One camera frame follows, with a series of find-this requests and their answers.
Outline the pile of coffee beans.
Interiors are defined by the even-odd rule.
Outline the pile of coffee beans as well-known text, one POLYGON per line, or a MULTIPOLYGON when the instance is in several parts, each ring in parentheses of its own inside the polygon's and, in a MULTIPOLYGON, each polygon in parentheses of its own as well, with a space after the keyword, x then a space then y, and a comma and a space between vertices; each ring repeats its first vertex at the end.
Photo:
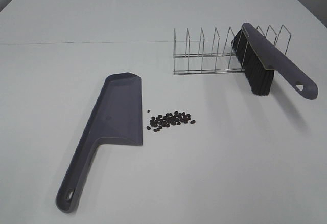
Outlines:
POLYGON ((151 116, 146 130, 153 132, 160 132, 164 128, 174 126, 181 126, 182 124, 195 124, 196 120, 192 118, 191 114, 185 111, 174 111, 171 113, 159 114, 151 116))

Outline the purple plastic dustpan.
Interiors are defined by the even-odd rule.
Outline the purple plastic dustpan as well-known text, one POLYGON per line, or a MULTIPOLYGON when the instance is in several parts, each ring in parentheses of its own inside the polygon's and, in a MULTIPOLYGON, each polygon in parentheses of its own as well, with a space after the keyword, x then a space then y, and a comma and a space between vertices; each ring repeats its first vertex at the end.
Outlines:
POLYGON ((142 146, 142 80, 130 73, 109 75, 102 86, 56 196, 56 206, 72 213, 101 145, 142 146))

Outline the purple hand brush black bristles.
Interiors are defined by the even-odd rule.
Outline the purple hand brush black bristles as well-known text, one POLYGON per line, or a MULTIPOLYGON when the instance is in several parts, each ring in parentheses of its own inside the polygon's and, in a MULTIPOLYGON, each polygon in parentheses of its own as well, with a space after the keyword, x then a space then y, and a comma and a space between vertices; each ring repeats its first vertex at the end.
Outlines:
POLYGON ((301 96, 309 100, 317 98, 316 83, 252 24, 243 23, 231 44, 255 95, 269 95, 277 71, 301 96))

